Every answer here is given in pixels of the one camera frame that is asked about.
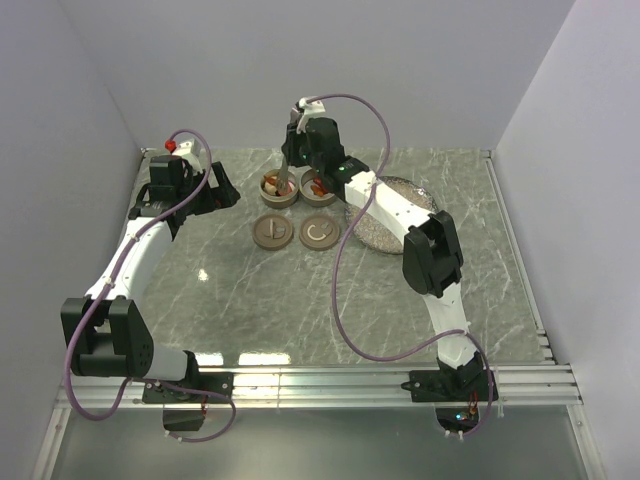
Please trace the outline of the beige steamed bun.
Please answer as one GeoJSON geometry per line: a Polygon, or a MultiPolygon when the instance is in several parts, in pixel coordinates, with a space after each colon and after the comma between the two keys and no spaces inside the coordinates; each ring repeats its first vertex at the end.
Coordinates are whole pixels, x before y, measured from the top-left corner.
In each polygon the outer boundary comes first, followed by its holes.
{"type": "Polygon", "coordinates": [[[263,190],[266,194],[271,195],[271,196],[278,196],[278,189],[274,184],[265,182],[264,186],[263,186],[263,190]]]}

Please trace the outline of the brown glazed meat piece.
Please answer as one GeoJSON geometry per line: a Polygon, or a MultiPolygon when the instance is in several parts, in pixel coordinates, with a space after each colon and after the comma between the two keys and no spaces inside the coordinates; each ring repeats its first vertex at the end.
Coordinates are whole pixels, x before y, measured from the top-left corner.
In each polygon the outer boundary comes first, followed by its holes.
{"type": "Polygon", "coordinates": [[[326,191],[318,185],[312,185],[310,189],[315,196],[324,197],[326,195],[326,191]]]}

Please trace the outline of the metal tongs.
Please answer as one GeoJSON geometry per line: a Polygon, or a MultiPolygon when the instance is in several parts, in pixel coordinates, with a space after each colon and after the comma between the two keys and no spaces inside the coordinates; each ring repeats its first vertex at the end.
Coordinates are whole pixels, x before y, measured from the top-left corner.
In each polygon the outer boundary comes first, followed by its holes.
{"type": "Polygon", "coordinates": [[[285,157],[282,158],[281,161],[281,165],[280,168],[278,170],[278,174],[277,174],[277,183],[276,183],[276,187],[278,189],[278,183],[282,180],[288,180],[289,181],[289,171],[288,171],[288,163],[287,163],[287,159],[285,157]]]}

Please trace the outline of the red shrimp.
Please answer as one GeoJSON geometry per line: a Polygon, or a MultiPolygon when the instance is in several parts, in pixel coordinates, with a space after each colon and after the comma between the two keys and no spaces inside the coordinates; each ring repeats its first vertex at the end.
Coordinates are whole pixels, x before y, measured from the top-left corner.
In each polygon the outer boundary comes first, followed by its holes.
{"type": "Polygon", "coordinates": [[[288,180],[282,180],[278,183],[278,192],[281,196],[289,195],[293,192],[294,187],[288,180]]]}

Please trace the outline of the brown lid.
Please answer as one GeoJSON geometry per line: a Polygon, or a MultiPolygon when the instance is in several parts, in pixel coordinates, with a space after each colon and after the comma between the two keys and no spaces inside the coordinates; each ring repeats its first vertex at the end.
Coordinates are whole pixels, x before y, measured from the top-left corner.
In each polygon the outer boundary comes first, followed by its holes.
{"type": "Polygon", "coordinates": [[[338,243],[340,236],[340,225],[326,214],[310,215],[300,224],[299,239],[310,250],[329,250],[338,243]]]}
{"type": "Polygon", "coordinates": [[[293,236],[293,223],[279,214],[265,214],[259,217],[252,227],[252,238],[255,244],[267,251],[285,248],[292,241],[293,236]]]}

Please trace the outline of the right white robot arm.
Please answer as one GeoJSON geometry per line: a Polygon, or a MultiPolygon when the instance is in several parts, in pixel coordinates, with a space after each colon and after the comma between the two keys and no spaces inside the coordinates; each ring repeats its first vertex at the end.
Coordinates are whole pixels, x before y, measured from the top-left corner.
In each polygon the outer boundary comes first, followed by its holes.
{"type": "Polygon", "coordinates": [[[419,207],[347,155],[330,118],[294,116],[282,153],[290,166],[311,167],[321,187],[361,214],[371,214],[401,242],[403,277],[422,296],[436,333],[442,391],[455,400],[465,398],[486,367],[480,347],[468,335],[461,294],[464,260],[451,215],[419,207]]]}

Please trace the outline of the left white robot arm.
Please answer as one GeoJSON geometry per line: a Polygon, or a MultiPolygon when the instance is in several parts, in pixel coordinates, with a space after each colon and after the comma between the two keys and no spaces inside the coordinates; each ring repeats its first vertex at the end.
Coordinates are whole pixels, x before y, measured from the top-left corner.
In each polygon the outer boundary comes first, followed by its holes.
{"type": "Polygon", "coordinates": [[[200,394],[192,354],[155,345],[138,308],[186,218],[230,208],[240,198],[221,163],[208,171],[197,165],[191,154],[152,158],[150,179],[129,210],[125,236],[108,267],[82,297],[67,299],[61,308],[68,374],[164,380],[180,402],[200,394]]]}

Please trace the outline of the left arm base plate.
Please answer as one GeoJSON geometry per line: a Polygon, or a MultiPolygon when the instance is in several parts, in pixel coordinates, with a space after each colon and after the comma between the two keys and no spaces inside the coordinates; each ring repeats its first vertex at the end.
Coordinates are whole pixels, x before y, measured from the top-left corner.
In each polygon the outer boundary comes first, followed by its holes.
{"type": "Polygon", "coordinates": [[[148,381],[143,390],[144,404],[225,404],[232,398],[231,372],[201,373],[183,381],[148,381]]]}

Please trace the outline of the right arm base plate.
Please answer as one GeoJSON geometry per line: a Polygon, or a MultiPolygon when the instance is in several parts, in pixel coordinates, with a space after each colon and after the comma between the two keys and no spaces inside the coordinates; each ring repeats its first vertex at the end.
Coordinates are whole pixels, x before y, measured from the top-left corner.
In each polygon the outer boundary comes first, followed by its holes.
{"type": "Polygon", "coordinates": [[[401,384],[414,403],[460,403],[472,398],[489,399],[489,380],[485,370],[468,376],[449,370],[411,370],[401,384]]]}

